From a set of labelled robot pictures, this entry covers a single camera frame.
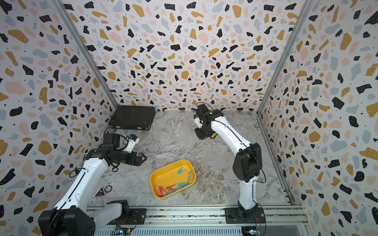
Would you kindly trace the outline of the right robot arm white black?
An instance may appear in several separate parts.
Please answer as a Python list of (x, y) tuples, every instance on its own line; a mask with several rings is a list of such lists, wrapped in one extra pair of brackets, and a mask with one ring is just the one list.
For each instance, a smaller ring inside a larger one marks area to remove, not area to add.
[(210, 110), (206, 104), (200, 104), (194, 115), (197, 128), (195, 133), (200, 140), (220, 136), (235, 155), (232, 170), (240, 183), (238, 216), (247, 222), (258, 216), (256, 200), (258, 177), (262, 171), (261, 147), (251, 143), (240, 135), (228, 122), (219, 109)]

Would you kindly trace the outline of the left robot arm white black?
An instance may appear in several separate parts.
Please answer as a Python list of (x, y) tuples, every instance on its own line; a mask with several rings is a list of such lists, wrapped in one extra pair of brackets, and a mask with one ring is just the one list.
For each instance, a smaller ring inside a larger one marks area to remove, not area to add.
[(120, 164), (140, 166), (146, 161), (143, 153), (133, 151), (139, 138), (131, 134), (123, 136), (106, 133), (103, 143), (90, 150), (84, 157), (83, 166), (75, 169), (77, 174), (72, 186), (52, 210), (45, 210), (38, 219), (44, 236), (93, 236), (99, 229), (113, 222), (137, 224), (126, 200), (117, 200), (92, 213), (87, 206), (103, 173), (112, 167), (116, 172)]

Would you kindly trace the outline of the yellow plastic storage box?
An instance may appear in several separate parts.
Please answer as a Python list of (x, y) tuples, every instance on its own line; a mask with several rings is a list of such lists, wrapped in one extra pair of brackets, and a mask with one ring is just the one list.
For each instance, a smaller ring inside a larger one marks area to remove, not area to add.
[[(177, 171), (184, 166), (186, 169), (185, 172), (181, 173), (180, 175), (177, 175)], [(191, 172), (193, 175), (193, 181), (188, 182), (188, 172)], [(166, 165), (158, 170), (155, 170), (151, 176), (150, 176), (150, 184), (151, 189), (153, 192), (153, 195), (158, 199), (164, 199), (170, 195), (176, 194), (186, 188), (189, 188), (196, 182), (196, 173), (192, 166), (192, 164), (186, 160), (181, 159), (179, 161), (176, 161), (174, 163), (171, 163), (169, 165)], [(170, 185), (177, 185), (176, 191), (169, 191), (165, 194), (164, 197), (158, 197), (157, 196), (157, 186), (162, 186), (166, 188)]]

